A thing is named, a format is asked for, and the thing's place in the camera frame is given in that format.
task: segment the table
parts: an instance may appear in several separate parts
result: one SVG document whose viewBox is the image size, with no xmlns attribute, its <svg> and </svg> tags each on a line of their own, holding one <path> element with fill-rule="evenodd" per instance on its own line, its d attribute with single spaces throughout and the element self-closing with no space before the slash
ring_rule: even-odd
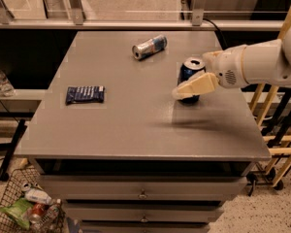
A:
<svg viewBox="0 0 291 233">
<path fill-rule="evenodd" d="M 158 34 L 167 48 L 135 60 L 132 47 Z M 270 159 L 240 90 L 193 106 L 173 99 L 184 60 L 213 50 L 213 32 L 79 32 L 16 156 L 85 232 L 207 232 L 254 163 Z M 66 106 L 79 85 L 104 85 L 105 103 Z"/>
</svg>

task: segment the drawer handle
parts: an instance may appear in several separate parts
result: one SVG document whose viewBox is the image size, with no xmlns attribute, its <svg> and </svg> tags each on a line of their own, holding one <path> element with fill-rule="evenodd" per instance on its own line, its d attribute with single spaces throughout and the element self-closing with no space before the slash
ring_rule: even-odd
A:
<svg viewBox="0 0 291 233">
<path fill-rule="evenodd" d="M 139 199 L 147 199 L 147 195 L 146 192 L 144 190 L 142 190 L 142 193 L 138 195 Z"/>
<path fill-rule="evenodd" d="M 146 218 L 146 216 L 144 216 L 144 217 L 141 219 L 141 222 L 148 222 L 148 219 Z"/>
</svg>

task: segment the drawer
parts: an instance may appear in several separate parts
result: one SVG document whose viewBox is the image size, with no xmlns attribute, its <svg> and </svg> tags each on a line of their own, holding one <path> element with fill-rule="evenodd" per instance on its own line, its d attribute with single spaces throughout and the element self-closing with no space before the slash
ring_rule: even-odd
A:
<svg viewBox="0 0 291 233">
<path fill-rule="evenodd" d="M 63 204 L 66 215 L 72 219 L 133 222 L 214 222 L 223 210 L 214 206 L 164 204 L 93 203 Z"/>
<path fill-rule="evenodd" d="M 208 225 L 191 223 L 82 222 L 83 233 L 207 233 Z"/>
<path fill-rule="evenodd" d="M 81 177 L 41 176 L 38 183 L 52 197 L 90 200 L 232 200 L 246 186 L 245 177 Z"/>
</svg>

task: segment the green chip bag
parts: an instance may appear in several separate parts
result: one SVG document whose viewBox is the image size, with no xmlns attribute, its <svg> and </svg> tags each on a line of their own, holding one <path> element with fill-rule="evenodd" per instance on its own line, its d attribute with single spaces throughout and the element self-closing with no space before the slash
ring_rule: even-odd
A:
<svg viewBox="0 0 291 233">
<path fill-rule="evenodd" d="M 28 230 L 30 222 L 27 217 L 28 209 L 31 209 L 33 204 L 24 198 L 19 198 L 9 207 L 1 207 L 0 213 L 7 215 L 12 221 L 17 223 L 21 228 Z"/>
</svg>

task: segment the dark blue packet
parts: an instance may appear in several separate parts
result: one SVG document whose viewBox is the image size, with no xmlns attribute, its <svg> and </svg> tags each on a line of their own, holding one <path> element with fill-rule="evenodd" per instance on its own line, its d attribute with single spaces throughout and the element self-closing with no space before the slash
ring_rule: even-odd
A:
<svg viewBox="0 0 291 233">
<path fill-rule="evenodd" d="M 104 86 L 68 87 L 66 105 L 79 103 L 103 103 L 105 101 Z"/>
</svg>

